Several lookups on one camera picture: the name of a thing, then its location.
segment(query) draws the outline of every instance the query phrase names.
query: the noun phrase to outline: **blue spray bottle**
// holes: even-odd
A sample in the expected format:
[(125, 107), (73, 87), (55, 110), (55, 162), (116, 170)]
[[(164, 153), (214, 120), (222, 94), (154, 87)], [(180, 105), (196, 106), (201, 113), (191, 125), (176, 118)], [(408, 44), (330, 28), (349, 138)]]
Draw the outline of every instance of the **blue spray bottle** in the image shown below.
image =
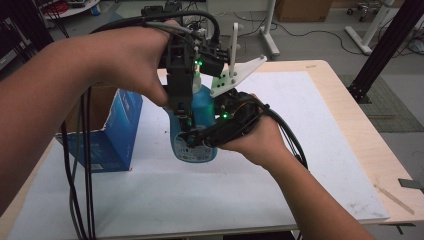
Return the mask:
[[(215, 112), (213, 98), (210, 89), (202, 85), (200, 73), (195, 72), (193, 79), (193, 100), (191, 108), (198, 130), (203, 130), (215, 124)], [(175, 157), (190, 163), (203, 163), (213, 160), (217, 154), (216, 148), (207, 146), (187, 147), (186, 142), (178, 137), (181, 133), (179, 119), (172, 113), (166, 111), (171, 125), (171, 146)]]

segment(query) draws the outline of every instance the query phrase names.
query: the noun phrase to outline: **blue box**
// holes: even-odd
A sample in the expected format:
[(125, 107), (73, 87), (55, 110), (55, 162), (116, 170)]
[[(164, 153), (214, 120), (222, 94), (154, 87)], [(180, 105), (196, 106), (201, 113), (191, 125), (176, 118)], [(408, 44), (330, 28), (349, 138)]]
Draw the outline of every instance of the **blue box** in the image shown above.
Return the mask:
[[(118, 89), (109, 116), (100, 130), (92, 130), (91, 169), (93, 173), (128, 171), (134, 149), (143, 99), (140, 94)], [(82, 134), (69, 133), (69, 152), (76, 156), (75, 141), (79, 141), (78, 162), (84, 166)]]

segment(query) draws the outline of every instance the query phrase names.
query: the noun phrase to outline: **blue liquid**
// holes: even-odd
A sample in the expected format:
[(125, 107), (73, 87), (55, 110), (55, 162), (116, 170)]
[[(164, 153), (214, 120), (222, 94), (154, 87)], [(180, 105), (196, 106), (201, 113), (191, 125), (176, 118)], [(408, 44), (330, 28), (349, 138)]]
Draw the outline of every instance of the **blue liquid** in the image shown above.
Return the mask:
[[(215, 123), (213, 110), (213, 98), (210, 96), (209, 88), (202, 85), (200, 90), (193, 94), (191, 103), (196, 128), (203, 130)], [(204, 163), (216, 157), (217, 149), (207, 146), (188, 148), (186, 142), (178, 137), (181, 133), (180, 123), (172, 111), (166, 111), (171, 125), (171, 146), (176, 158), (190, 163)]]

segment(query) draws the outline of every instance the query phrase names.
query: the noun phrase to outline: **floor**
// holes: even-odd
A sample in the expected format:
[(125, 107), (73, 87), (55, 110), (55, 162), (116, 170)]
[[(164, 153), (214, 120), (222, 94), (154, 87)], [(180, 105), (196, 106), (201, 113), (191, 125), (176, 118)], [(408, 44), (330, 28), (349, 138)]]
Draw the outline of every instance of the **floor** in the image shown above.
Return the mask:
[[(158, 1), (144, 1), (146, 5), (160, 4)], [(109, 22), (110, 20), (119, 19), (116, 9), (121, 3), (114, 1), (102, 1), (102, 14), (100, 16), (91, 16), (89, 12), (81, 13), (64, 19), (64, 24), (70, 36), (87, 34), (96, 27)], [(255, 30), (260, 22), (264, 19), (264, 12), (244, 12), (237, 13), (241, 20), (232, 12), (216, 13), (218, 22), (228, 23), (238, 21), (244, 25), (241, 34), (249, 33)], [(276, 26), (271, 31), (271, 35), (279, 48), (281, 55), (275, 60), (292, 61), (292, 60), (314, 60), (320, 59), (327, 61), (334, 69), (336, 74), (347, 75), (357, 74), (367, 60), (367, 56), (362, 54), (348, 53), (341, 48), (343, 46), (351, 52), (360, 53), (359, 48), (354, 44), (350, 37), (345, 33), (344, 27), (352, 26), (358, 34), (364, 34), (370, 22), (360, 23), (359, 15), (354, 13), (352, 16), (346, 14), (346, 9), (332, 9), (325, 22), (319, 23), (276, 23), (284, 26), (292, 34), (304, 34), (310, 31), (328, 31), (310, 33), (303, 37), (290, 36), (287, 30), (281, 26)], [(222, 34), (229, 35), (231, 25), (222, 25)], [(57, 30), (52, 29), (51, 34), (55, 39), (63, 38), (63, 35)], [(268, 54), (267, 47), (261, 42), (257, 33), (251, 34), (239, 39), (241, 45), (237, 61), (244, 62), (255, 58), (260, 54)], [(397, 96), (408, 107), (417, 120), (424, 125), (424, 55), (411, 54), (406, 56), (398, 56), (393, 58), (385, 67), (381, 76), (397, 94)], [(0, 72), (0, 79), (13, 71), (14, 66), (19, 65), (14, 61), (8, 67)], [(409, 172), (411, 177), (424, 185), (424, 132), (415, 133), (382, 133), (381, 136), (392, 149), (399, 161)], [(423, 239), (424, 222), (414, 223), (415, 227), (401, 227), (401, 232), (394, 226), (367, 226), (367, 229), (374, 234), (377, 239)], [(194, 239), (220, 239), (219, 237), (194, 238)]]

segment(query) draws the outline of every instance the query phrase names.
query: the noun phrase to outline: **person's right arm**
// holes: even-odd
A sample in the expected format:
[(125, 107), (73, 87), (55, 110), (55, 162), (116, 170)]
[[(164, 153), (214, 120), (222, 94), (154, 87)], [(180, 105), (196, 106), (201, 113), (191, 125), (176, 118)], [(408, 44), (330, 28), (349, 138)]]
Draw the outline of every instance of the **person's right arm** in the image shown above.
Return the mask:
[(373, 239), (286, 148), (270, 117), (261, 117), (251, 133), (222, 148), (240, 152), (269, 171), (305, 239)]

